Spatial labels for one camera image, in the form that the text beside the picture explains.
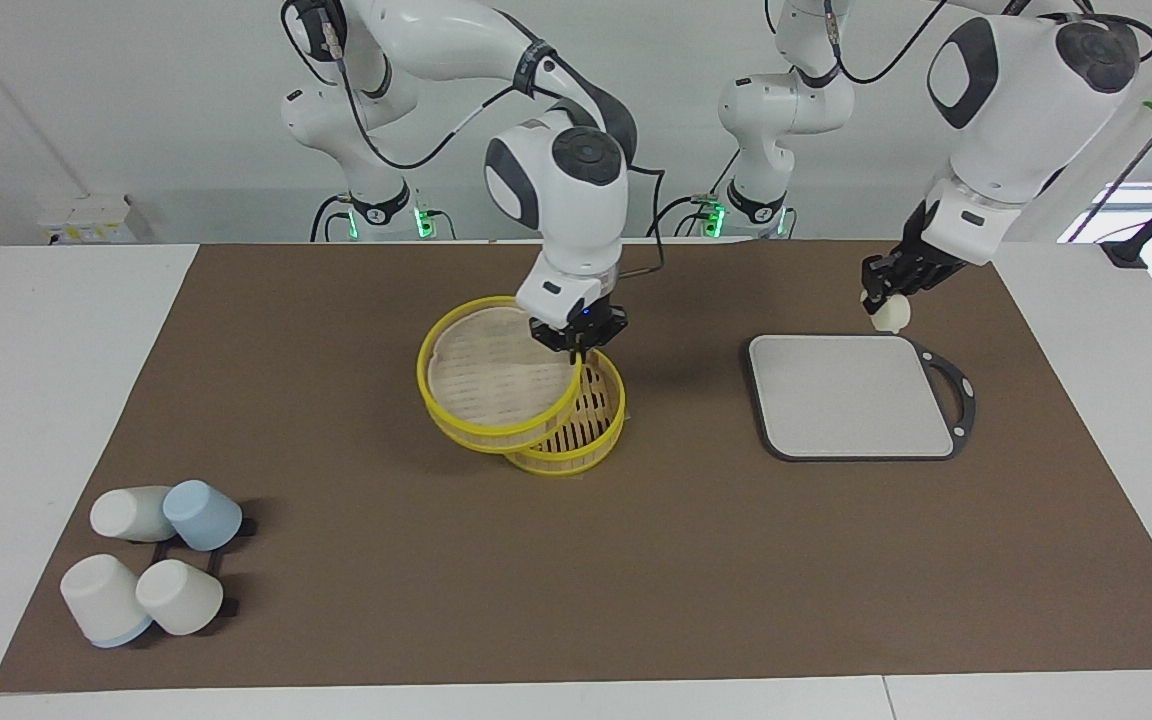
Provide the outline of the white steamed bun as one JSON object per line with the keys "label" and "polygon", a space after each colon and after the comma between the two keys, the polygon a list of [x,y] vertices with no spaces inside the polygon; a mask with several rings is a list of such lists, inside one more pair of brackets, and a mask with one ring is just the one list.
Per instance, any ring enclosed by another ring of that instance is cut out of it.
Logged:
{"label": "white steamed bun", "polygon": [[899,334],[902,329],[908,327],[911,320],[910,301],[908,296],[892,295],[882,302],[882,306],[878,306],[873,314],[870,314],[870,324],[877,332]]}

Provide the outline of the printed paper steamer liner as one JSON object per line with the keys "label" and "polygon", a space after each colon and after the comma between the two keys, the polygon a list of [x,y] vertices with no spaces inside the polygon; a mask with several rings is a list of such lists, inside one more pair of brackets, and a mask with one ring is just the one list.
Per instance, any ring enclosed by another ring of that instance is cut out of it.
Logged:
{"label": "printed paper steamer liner", "polygon": [[461,311],[431,336],[431,397],[477,427],[511,427],[547,414],[573,378],[570,361],[535,341],[530,314],[511,301]]}

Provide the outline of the yellow steamer lid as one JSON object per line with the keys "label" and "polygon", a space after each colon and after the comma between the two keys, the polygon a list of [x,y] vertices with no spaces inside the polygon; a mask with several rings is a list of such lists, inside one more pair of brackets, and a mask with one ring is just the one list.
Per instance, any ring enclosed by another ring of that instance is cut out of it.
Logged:
{"label": "yellow steamer lid", "polygon": [[452,418],[439,406],[435,406],[434,397],[431,396],[429,389],[429,357],[430,346],[433,342],[433,332],[439,328],[440,324],[447,323],[447,319],[454,314],[462,313],[462,311],[488,304],[502,304],[502,302],[508,301],[520,306],[515,297],[502,295],[472,300],[468,301],[467,304],[453,306],[426,333],[426,336],[422,340],[419,355],[417,355],[416,359],[416,382],[417,387],[419,387],[422,401],[424,401],[426,410],[429,410],[430,418],[435,420],[435,425],[442,429],[444,434],[448,435],[457,445],[471,448],[471,450],[484,452],[484,454],[511,454],[511,452],[524,450],[526,447],[539,444],[554,429],[558,429],[559,424],[567,420],[568,415],[573,414],[573,401],[575,401],[577,392],[579,392],[582,364],[577,361],[577,364],[573,366],[575,378],[573,378],[571,387],[558,401],[558,404],[550,407],[547,414],[536,416],[535,419],[525,420],[525,423],[518,425],[511,425],[511,427],[477,427],[477,425]]}

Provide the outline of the slatted bamboo steamer base tier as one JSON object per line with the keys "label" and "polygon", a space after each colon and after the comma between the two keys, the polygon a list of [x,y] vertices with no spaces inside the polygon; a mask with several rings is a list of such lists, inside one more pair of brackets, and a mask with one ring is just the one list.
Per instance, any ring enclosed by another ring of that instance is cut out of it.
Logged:
{"label": "slatted bamboo steamer base tier", "polygon": [[513,467],[535,477],[576,477],[607,457],[626,429],[626,382],[600,351],[586,356],[573,414],[547,438],[506,455]]}

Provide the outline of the thin metal rod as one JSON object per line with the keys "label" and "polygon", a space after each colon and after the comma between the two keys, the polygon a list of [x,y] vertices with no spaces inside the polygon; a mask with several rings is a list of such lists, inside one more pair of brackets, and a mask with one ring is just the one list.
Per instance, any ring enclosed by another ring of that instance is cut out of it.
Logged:
{"label": "thin metal rod", "polygon": [[1098,214],[1101,213],[1101,210],[1105,209],[1107,202],[1111,200],[1111,197],[1114,196],[1117,192],[1119,188],[1126,183],[1126,179],[1130,176],[1130,173],[1134,173],[1134,169],[1137,169],[1139,167],[1139,164],[1143,161],[1144,158],[1146,158],[1149,151],[1151,150],[1152,150],[1152,136],[1149,137],[1149,141],[1144,143],[1144,145],[1137,152],[1137,154],[1134,156],[1134,159],[1130,160],[1128,164],[1126,164],[1126,169],[1121,170],[1117,174],[1117,177],[1114,179],[1114,182],[1112,182],[1106,187],[1106,190],[1102,191],[1101,196],[1098,197],[1098,199],[1094,202],[1091,209],[1087,210],[1087,214],[1085,214],[1082,218],[1082,220],[1079,220],[1079,223],[1076,225],[1076,228],[1074,229],[1074,232],[1069,234],[1069,237],[1064,238],[1064,243],[1074,243],[1076,240],[1079,238],[1079,234],[1082,234],[1084,229],[1087,228],[1087,225],[1092,223],[1092,220]]}

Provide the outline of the brown table mat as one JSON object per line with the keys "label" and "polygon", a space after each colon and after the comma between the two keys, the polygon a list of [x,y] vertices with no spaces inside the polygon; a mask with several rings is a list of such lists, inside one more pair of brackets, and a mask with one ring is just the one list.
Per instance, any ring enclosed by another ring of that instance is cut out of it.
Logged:
{"label": "brown table mat", "polygon": [[[0,692],[1152,669],[1152,539],[995,270],[916,300],[973,384],[940,462],[785,462],[750,338],[867,327],[867,243],[673,247],[623,285],[621,442],[532,477],[435,429],[415,361],[531,247],[202,247],[20,620]],[[92,647],[65,570],[109,488],[200,478],[259,533],[238,614]]]}

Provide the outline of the light blue plastic cup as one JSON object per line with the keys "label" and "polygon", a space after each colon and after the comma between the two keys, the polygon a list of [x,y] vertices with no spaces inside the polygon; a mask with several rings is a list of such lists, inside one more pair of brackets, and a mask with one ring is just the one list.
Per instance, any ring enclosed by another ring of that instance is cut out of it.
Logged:
{"label": "light blue plastic cup", "polygon": [[162,514],[187,546],[198,552],[223,547],[238,535],[241,506],[205,480],[191,478],[169,488]]}

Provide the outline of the black cup rack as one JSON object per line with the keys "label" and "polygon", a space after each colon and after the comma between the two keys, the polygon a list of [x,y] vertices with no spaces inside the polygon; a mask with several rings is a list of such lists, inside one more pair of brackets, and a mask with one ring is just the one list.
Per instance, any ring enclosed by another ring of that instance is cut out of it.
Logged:
{"label": "black cup rack", "polygon": [[[210,550],[206,552],[207,561],[205,571],[211,578],[220,579],[221,566],[223,566],[223,559],[229,552],[236,552],[244,546],[247,538],[255,537],[259,533],[259,521],[253,518],[244,518],[238,524],[237,533],[234,535],[229,541],[221,544],[220,547],[215,550]],[[151,562],[160,562],[165,559],[169,559],[170,553],[175,550],[188,550],[188,544],[182,537],[174,536],[170,539],[162,539],[162,541],[154,543],[154,556],[152,556]],[[241,611],[241,601],[237,597],[223,597],[223,601],[218,611],[217,619],[228,619],[236,617]]]}

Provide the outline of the white plastic cup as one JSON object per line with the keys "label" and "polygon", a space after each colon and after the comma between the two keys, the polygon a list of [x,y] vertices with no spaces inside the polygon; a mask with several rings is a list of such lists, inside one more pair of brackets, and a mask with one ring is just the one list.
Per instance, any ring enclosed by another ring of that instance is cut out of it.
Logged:
{"label": "white plastic cup", "polygon": [[152,619],[134,593],[137,582],[137,575],[109,553],[82,559],[65,571],[61,597],[92,646],[124,646],[150,628]]}
{"label": "white plastic cup", "polygon": [[223,584],[192,564],[165,559],[141,574],[134,597],[164,632],[189,635],[218,616]]}
{"label": "white plastic cup", "polygon": [[96,535],[118,541],[169,541],[177,529],[162,511],[168,486],[109,488],[96,498],[90,510],[90,526]]}

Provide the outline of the white cutting board grey frame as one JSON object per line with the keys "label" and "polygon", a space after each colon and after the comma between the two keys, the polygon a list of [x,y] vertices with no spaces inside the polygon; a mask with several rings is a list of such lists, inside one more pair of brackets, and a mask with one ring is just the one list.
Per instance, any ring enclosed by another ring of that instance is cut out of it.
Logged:
{"label": "white cutting board grey frame", "polygon": [[755,424],[787,462],[945,461],[964,450],[977,393],[896,334],[759,334],[742,347]]}

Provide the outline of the white wall socket box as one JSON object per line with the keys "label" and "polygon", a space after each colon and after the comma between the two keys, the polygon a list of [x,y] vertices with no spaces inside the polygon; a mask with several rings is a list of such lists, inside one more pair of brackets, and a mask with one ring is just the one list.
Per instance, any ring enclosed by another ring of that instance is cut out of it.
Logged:
{"label": "white wall socket box", "polygon": [[141,215],[124,194],[41,196],[36,225],[50,245],[146,241]]}

